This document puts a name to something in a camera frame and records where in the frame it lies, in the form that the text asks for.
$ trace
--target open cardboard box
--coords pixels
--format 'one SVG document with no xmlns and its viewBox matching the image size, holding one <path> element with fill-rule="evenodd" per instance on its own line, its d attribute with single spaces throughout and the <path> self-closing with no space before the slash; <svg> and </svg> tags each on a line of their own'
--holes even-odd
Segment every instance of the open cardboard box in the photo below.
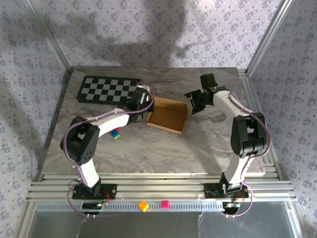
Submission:
<svg viewBox="0 0 317 238">
<path fill-rule="evenodd" d="M 155 97 L 155 111 L 149 114 L 147 125 L 182 134 L 187 114 L 186 103 Z"/>
</svg>

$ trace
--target patterned wallpaper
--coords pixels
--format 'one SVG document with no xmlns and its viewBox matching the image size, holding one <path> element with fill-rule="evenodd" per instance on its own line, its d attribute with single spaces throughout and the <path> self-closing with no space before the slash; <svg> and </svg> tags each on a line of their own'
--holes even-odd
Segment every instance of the patterned wallpaper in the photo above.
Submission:
<svg viewBox="0 0 317 238">
<path fill-rule="evenodd" d="M 64 70 L 20 1 L 0 1 L 0 237 L 41 167 Z"/>
<path fill-rule="evenodd" d="M 317 2 L 294 0 L 252 75 L 282 169 L 317 237 Z"/>
<path fill-rule="evenodd" d="M 246 68 L 280 0 L 36 0 L 70 65 Z"/>
</svg>

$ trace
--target chessboard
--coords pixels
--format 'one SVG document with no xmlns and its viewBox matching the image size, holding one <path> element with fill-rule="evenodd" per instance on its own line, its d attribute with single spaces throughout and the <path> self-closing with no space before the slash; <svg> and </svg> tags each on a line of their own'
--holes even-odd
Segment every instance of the chessboard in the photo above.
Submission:
<svg viewBox="0 0 317 238">
<path fill-rule="evenodd" d="M 85 76 L 77 100 L 80 103 L 120 105 L 131 98 L 140 81 L 136 78 Z"/>
</svg>

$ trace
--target black bracket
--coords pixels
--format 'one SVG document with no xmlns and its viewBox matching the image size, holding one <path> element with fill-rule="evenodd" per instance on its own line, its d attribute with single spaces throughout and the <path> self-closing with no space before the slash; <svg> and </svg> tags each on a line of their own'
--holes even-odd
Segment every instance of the black bracket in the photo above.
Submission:
<svg viewBox="0 0 317 238">
<path fill-rule="evenodd" d="M 115 199 L 117 193 L 116 184 L 101 184 L 100 192 L 97 196 L 93 196 L 89 191 L 87 191 L 81 184 L 74 187 L 73 196 L 74 200 L 113 200 Z"/>
<path fill-rule="evenodd" d="M 204 192 L 205 192 L 205 198 L 233 198 L 236 193 L 240 193 L 240 196 L 243 198 L 248 198 L 248 188 L 246 186 L 242 186 L 242 189 L 229 192 L 229 193 L 223 193 L 223 188 L 220 183 L 205 183 L 204 184 Z"/>
</svg>

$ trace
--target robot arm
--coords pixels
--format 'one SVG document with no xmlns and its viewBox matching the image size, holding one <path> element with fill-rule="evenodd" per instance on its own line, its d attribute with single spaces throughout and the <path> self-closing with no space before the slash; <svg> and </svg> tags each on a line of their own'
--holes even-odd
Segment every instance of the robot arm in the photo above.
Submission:
<svg viewBox="0 0 317 238">
<path fill-rule="evenodd" d="M 138 117 L 143 116 L 145 111 L 154 111 L 154 103 L 151 104 L 150 102 L 150 88 L 138 85 L 131 99 L 123 104 L 121 108 L 115 108 L 111 112 L 95 118 L 85 119 L 78 116 L 73 119 L 71 125 L 81 122 L 82 124 L 74 127 L 67 134 L 67 152 L 75 162 L 74 167 L 81 180 L 81 186 L 94 197 L 99 195 L 101 187 L 101 179 L 93 162 L 98 138 L 118 127 L 137 122 Z M 60 143 L 62 150 L 64 150 L 63 141 L 64 138 Z"/>
<path fill-rule="evenodd" d="M 201 84 L 203 93 L 196 90 L 184 95 L 192 104 L 193 109 L 190 112 L 191 114 L 198 113 L 206 108 L 206 105 L 216 106 L 232 121 L 230 143 L 237 157 L 230 161 L 228 168 L 222 173 L 220 186 L 224 194 L 241 190 L 241 174 L 242 170 L 246 171 L 250 165 L 249 157 L 267 146 L 264 128 L 250 114 L 254 114 L 263 123 L 265 123 L 264 116 L 262 113 L 253 113 L 231 97 L 231 92 L 226 87 L 218 86 L 213 74 L 201 76 Z"/>
</svg>

